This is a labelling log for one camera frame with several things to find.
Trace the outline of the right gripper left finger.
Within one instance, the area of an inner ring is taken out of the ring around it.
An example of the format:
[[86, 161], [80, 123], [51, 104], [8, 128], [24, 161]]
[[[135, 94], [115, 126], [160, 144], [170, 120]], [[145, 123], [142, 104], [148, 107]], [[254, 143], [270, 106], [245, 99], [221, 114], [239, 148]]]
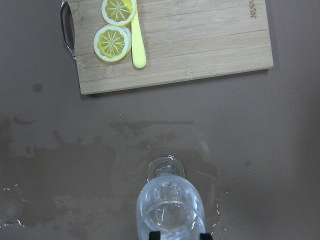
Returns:
[[148, 235], [149, 240], [161, 240], [161, 232], [160, 231], [151, 231]]

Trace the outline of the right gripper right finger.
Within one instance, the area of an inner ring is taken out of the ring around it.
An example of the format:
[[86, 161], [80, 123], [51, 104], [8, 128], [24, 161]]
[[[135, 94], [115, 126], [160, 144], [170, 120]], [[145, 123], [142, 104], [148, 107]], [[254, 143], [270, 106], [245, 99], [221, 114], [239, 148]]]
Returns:
[[200, 233], [199, 240], [213, 240], [213, 238], [210, 233]]

